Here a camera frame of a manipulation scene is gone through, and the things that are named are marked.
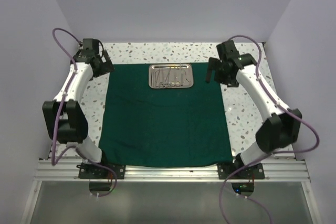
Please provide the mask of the green surgical cloth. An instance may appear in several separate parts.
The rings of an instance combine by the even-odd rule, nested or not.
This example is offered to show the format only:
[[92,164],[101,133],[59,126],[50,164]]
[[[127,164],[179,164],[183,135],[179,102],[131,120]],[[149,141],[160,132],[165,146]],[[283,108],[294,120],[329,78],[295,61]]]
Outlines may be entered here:
[[149,65],[117,65],[109,77],[99,147],[118,165],[201,167],[233,160],[221,87],[192,64],[190,88],[152,89]]

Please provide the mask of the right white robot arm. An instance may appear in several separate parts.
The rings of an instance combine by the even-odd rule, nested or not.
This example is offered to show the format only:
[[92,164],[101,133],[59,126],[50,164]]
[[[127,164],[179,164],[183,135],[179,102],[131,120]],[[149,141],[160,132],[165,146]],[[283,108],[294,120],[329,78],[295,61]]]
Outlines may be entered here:
[[276,95],[251,54],[240,54],[232,40],[218,44],[216,48],[218,58],[209,58],[205,81],[214,80],[227,87],[242,86],[263,122],[255,134],[255,142],[234,161],[236,176],[246,178],[252,173],[255,161],[297,140],[302,114],[298,109],[292,110]]

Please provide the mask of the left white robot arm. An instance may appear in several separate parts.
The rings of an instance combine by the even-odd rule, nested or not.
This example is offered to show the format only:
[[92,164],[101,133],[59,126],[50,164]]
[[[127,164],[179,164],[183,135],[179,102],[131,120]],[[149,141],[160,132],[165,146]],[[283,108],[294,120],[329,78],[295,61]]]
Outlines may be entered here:
[[47,131],[52,140],[51,163],[56,165],[65,151],[56,155],[56,144],[65,144],[66,150],[75,149],[83,159],[92,161],[90,171],[104,178],[109,165],[102,161],[103,151],[89,137],[89,124],[80,107],[88,82],[114,71],[113,63],[98,39],[86,38],[77,53],[70,58],[70,69],[61,90],[42,107]]

